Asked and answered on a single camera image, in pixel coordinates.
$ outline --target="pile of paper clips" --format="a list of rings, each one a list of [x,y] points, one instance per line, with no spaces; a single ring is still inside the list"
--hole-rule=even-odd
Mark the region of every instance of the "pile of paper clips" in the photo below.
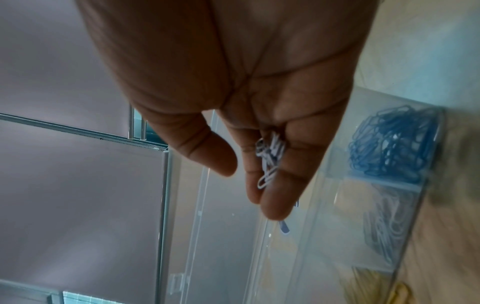
[[[381,199],[373,211],[363,214],[365,243],[396,264],[415,213],[418,194],[393,187],[373,186]]]
[[[367,176],[420,183],[434,154],[440,114],[402,106],[369,116],[348,146],[350,166]]]
[[[261,167],[264,175],[258,180],[257,187],[265,188],[274,178],[285,151],[285,141],[280,139],[280,134],[272,132],[270,145],[263,138],[255,144],[255,153],[261,157]]]

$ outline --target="finger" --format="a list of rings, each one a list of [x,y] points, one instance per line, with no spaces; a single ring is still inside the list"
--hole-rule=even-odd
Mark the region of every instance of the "finger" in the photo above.
[[[261,138],[258,130],[236,129],[228,127],[228,131],[241,148],[241,157],[245,169],[245,185],[248,199],[260,204],[263,190],[258,188],[258,181],[263,176],[262,159],[255,153],[255,143]]]
[[[201,113],[156,114],[141,111],[157,134],[183,156],[217,173],[230,176],[237,169],[232,147],[213,132]]]
[[[287,123],[287,148],[260,201],[267,218],[282,220],[290,214],[320,166],[346,105],[344,100],[317,115]]]

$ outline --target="palm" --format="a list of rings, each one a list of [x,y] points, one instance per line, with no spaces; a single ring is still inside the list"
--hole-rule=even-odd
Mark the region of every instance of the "palm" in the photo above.
[[[183,155],[230,175],[235,154],[201,115],[218,110],[242,147],[248,196],[272,219],[288,215],[333,138],[377,5],[78,3],[105,61],[158,134]],[[283,134],[288,149],[262,193],[254,144],[270,130]]]

